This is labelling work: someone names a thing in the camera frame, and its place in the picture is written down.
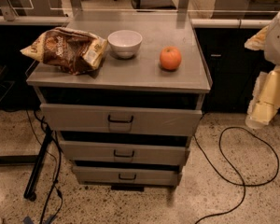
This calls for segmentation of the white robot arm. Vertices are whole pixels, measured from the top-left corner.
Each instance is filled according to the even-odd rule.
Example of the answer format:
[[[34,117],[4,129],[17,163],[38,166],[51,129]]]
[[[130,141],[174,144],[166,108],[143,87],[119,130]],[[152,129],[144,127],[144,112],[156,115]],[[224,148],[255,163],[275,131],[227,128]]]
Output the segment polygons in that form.
[[[265,60],[274,64],[269,73],[259,73],[245,118],[249,128],[261,129],[270,123],[280,108],[280,11],[269,25],[245,42],[245,47],[262,49]]]

